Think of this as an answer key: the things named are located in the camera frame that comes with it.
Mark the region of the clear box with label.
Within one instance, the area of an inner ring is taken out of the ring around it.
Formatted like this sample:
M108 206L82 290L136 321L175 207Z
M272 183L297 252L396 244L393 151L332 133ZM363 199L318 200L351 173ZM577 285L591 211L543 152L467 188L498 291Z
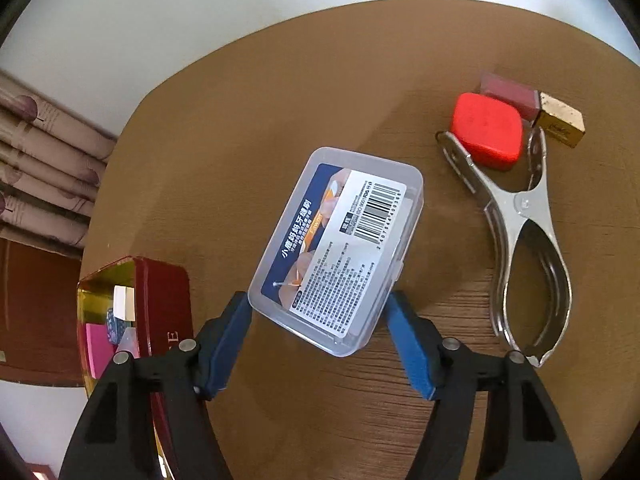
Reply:
M315 150L250 282L250 305L336 358L362 349L404 267L423 185L403 162Z

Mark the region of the clear box with red pack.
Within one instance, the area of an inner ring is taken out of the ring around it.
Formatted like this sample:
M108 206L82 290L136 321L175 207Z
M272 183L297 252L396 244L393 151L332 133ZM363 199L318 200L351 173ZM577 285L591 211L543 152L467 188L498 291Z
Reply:
M126 327L122 338L120 338L119 344L116 349L117 352L127 351L135 359L140 358L140 349L138 344L137 331L134 326Z

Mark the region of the pink rectangular block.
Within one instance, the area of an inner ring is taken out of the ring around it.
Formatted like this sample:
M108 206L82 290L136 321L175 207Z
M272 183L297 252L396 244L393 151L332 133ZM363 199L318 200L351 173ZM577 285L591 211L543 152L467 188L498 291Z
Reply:
M87 323L85 336L89 372L92 378L99 379L111 362L115 347L108 340L108 331L104 324Z

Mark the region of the blue patterned small tin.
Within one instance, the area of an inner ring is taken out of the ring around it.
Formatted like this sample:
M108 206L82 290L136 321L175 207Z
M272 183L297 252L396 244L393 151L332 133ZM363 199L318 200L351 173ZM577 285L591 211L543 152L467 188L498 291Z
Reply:
M118 346L128 327L127 322L114 315L113 308L108 308L105 313L105 326L108 342Z

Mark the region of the brown wooden door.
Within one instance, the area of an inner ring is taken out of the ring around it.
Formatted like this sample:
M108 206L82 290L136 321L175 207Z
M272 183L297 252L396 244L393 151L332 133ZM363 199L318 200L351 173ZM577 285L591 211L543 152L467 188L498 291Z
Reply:
M1 242L1 378L80 387L76 286L80 262Z

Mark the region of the white cardboard box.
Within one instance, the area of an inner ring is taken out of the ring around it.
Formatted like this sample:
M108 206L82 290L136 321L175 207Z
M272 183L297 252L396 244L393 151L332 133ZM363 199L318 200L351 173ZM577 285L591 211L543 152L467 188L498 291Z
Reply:
M113 290L113 314L125 322L136 320L136 292L133 287L115 285Z

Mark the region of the silver metal clamp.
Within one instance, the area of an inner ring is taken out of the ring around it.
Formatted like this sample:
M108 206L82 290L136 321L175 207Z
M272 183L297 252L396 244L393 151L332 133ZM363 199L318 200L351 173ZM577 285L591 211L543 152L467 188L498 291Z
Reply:
M521 352L534 367L542 367L559 347L570 322L573 304L570 274L556 238L548 195L547 141L541 128L526 134L529 175L524 191L507 191L473 162L469 151L449 131L435 134L446 161L475 197L494 239L496 270L489 295L492 329L503 344ZM521 346L508 318L508 291L516 246L533 245L548 289L548 315L531 344Z

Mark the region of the red gold tin box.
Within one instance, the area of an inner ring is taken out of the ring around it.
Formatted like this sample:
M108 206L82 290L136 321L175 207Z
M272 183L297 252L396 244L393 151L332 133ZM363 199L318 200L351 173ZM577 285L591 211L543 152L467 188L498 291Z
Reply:
M170 428L171 377L186 359L179 346L194 337L190 285L180 266L127 257L78 285L81 364L91 382L88 403L63 460L62 475L76 478L87 460L125 479L181 479Z

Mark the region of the beige patterned curtain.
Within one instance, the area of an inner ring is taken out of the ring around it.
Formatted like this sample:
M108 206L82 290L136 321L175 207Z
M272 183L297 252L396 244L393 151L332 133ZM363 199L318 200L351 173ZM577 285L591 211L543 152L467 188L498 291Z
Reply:
M1 238L78 258L116 141L1 75Z

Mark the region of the red rounded square case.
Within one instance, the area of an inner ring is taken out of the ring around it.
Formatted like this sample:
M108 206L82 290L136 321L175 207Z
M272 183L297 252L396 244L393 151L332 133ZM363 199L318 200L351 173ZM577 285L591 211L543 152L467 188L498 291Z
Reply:
M523 124L518 111L505 102L465 92L458 96L449 131L474 162L509 171L521 156Z

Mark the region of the lip gloss with gold cap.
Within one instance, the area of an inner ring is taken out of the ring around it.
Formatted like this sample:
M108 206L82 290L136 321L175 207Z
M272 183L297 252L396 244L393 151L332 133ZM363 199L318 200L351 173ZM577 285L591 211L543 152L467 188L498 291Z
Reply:
M586 133L584 116L575 107L550 94L494 73L480 76L480 94L513 106L524 122L539 127L570 148Z

